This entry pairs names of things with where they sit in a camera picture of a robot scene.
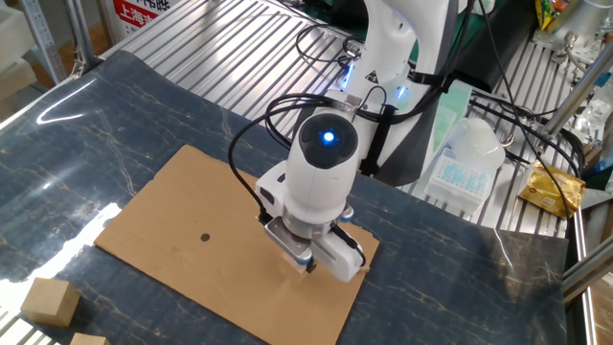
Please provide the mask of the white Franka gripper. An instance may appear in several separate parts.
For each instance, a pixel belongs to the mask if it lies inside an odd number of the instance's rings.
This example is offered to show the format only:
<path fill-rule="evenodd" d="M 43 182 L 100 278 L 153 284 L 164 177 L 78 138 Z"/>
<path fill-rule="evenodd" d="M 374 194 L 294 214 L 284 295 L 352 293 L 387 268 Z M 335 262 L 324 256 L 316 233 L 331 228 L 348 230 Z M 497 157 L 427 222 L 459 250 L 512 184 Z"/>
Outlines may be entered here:
<path fill-rule="evenodd" d="M 306 265 L 308 274 L 319 263 L 345 283 L 366 263 L 361 245 L 339 226 L 352 216 L 347 197 L 355 173 L 347 180 L 340 176 L 349 168 L 343 163 L 323 170 L 284 160 L 256 183 L 257 196 L 271 217 L 264 223 L 267 235 L 294 261 Z"/>

